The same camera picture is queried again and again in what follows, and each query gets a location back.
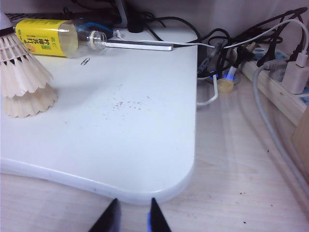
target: shuttlecock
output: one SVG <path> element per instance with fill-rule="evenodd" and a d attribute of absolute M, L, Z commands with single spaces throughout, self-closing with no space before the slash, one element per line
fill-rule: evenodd
<path fill-rule="evenodd" d="M 0 17 L 1 95 L 5 112 L 26 117 L 46 111 L 56 101 L 49 85 L 52 76 L 17 38 L 7 16 L 1 12 Z"/>
<path fill-rule="evenodd" d="M 57 101 L 57 95 L 49 84 L 45 88 L 38 88 L 34 93 L 27 92 L 24 96 L 3 98 L 3 108 L 7 115 L 12 117 L 27 117 L 45 112 Z"/>

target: charger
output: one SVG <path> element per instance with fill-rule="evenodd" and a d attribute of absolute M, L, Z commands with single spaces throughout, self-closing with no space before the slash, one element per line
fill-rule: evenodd
<path fill-rule="evenodd" d="M 298 53 L 296 61 L 288 62 L 282 86 L 292 94 L 301 94 L 309 79 L 308 55 Z"/>
<path fill-rule="evenodd" d="M 237 59 L 236 59 L 235 63 L 228 70 L 228 74 L 226 76 L 226 78 L 230 79 L 230 80 L 234 80 L 235 73 L 236 73 L 239 65 L 242 62 L 250 60 L 254 57 L 254 54 L 243 46 L 238 46 L 236 51 L 237 51 Z"/>

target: light wooden surface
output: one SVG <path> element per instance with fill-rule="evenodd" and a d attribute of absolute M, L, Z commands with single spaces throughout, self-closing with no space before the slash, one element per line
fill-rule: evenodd
<path fill-rule="evenodd" d="M 309 173 L 309 106 L 300 119 L 299 124 L 293 134 L 293 144 L 306 167 L 307 173 Z"/>
<path fill-rule="evenodd" d="M 198 100 L 211 97 L 211 88 L 199 86 Z M 294 125 L 262 99 L 293 151 Z M 49 181 L 3 174 L 1 232 L 86 232 L 110 201 Z M 160 206 L 174 232 L 309 231 L 309 199 L 276 150 L 246 78 L 232 93 L 197 110 L 192 180 Z M 148 206 L 121 207 L 122 231 L 147 231 Z"/>

